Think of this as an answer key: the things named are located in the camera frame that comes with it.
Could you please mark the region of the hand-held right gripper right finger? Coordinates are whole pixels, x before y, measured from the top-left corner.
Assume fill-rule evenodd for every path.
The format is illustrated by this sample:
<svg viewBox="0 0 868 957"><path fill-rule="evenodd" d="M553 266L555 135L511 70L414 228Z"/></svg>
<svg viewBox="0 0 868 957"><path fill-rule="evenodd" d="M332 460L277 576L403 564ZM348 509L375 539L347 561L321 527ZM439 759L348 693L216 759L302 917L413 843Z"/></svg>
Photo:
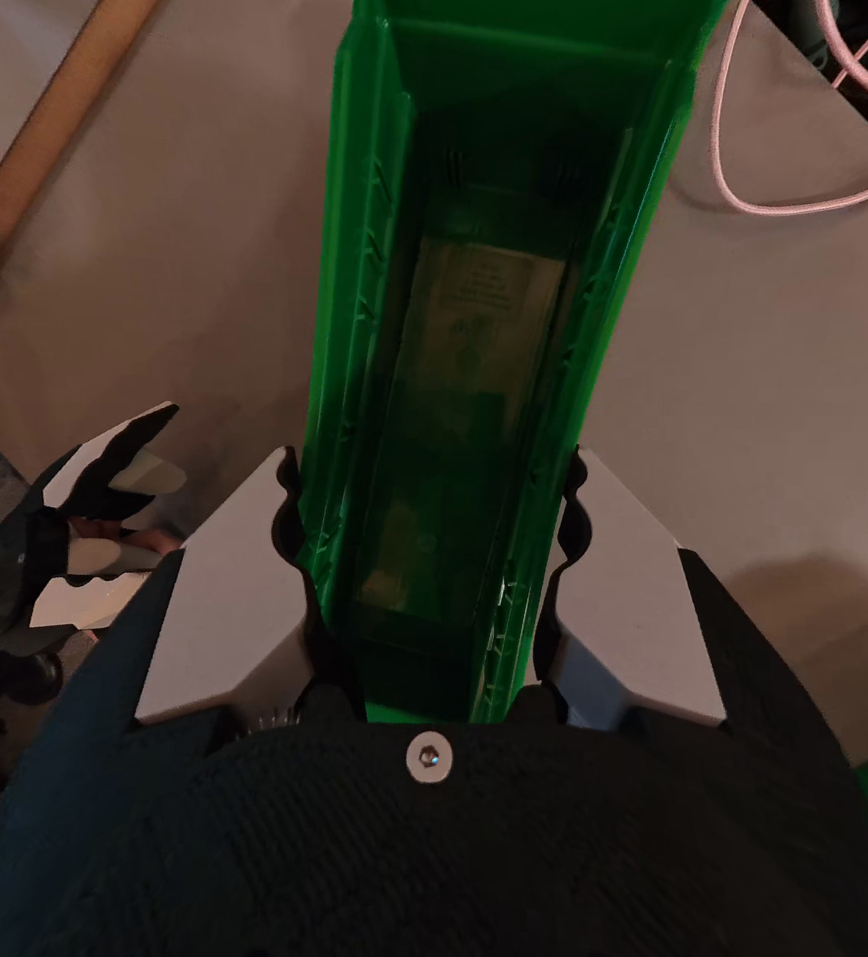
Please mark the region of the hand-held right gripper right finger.
<svg viewBox="0 0 868 957"><path fill-rule="evenodd" d="M534 633L534 673L566 723L616 729L633 708L716 727L726 720L679 545L592 452L564 482Z"/></svg>

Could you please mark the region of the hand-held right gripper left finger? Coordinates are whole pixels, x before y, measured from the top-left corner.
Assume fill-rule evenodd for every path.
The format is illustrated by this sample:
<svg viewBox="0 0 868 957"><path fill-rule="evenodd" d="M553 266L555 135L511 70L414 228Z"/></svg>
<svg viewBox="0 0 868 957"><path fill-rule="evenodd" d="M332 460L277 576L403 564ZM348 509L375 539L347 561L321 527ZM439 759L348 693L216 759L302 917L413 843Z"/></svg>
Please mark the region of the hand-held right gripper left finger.
<svg viewBox="0 0 868 957"><path fill-rule="evenodd" d="M308 598L275 520L291 503L294 450L275 450L182 548L137 704L140 724L226 707L238 724L288 724L312 668Z"/></svg>

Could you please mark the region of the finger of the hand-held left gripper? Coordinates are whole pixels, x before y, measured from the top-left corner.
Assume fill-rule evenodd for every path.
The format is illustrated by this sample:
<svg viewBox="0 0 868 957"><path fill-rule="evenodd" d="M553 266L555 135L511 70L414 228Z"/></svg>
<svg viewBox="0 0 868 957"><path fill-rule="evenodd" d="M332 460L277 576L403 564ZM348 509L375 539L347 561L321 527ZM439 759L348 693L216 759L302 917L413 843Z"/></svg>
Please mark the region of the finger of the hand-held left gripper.
<svg viewBox="0 0 868 957"><path fill-rule="evenodd" d="M44 505L66 518L128 520L180 490L185 472L150 449L178 410L164 402L82 443L44 485Z"/></svg>
<svg viewBox="0 0 868 957"><path fill-rule="evenodd" d="M163 558L113 541L72 539L65 572L52 578L33 604L31 628L110 626Z"/></svg>

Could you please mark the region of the person's left hand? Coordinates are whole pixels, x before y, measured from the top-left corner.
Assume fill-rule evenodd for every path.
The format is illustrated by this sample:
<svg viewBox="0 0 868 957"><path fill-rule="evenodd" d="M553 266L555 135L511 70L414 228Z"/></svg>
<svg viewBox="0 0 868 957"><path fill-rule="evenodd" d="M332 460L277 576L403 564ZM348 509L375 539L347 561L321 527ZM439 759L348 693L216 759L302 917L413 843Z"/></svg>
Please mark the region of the person's left hand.
<svg viewBox="0 0 868 957"><path fill-rule="evenodd" d="M165 556L184 544L182 539L161 528L125 529L118 521L69 519L72 531L83 539L101 539L131 545Z"/></svg>

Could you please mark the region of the black office chair base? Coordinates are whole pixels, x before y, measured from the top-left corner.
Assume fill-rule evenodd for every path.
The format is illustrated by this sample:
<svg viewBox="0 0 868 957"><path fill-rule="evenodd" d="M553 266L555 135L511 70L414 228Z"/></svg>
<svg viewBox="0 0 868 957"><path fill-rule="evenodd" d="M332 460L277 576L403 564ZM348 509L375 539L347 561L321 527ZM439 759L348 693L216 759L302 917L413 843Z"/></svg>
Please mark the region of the black office chair base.
<svg viewBox="0 0 868 957"><path fill-rule="evenodd" d="M19 656L0 651L0 700L38 706L53 700L63 684L63 668L56 653ZM6 721L0 717L0 736L6 730Z"/></svg>

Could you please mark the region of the wood-edged side table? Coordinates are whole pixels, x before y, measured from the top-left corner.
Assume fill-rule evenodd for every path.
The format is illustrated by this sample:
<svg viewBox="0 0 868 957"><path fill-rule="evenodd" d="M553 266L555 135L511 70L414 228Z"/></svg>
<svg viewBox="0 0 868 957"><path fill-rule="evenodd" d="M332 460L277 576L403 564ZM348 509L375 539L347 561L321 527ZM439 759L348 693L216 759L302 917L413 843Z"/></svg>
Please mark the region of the wood-edged side table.
<svg viewBox="0 0 868 957"><path fill-rule="evenodd" d="M0 155L0 265L159 6L157 1L94 2L64 51L50 57L52 73Z"/></svg>

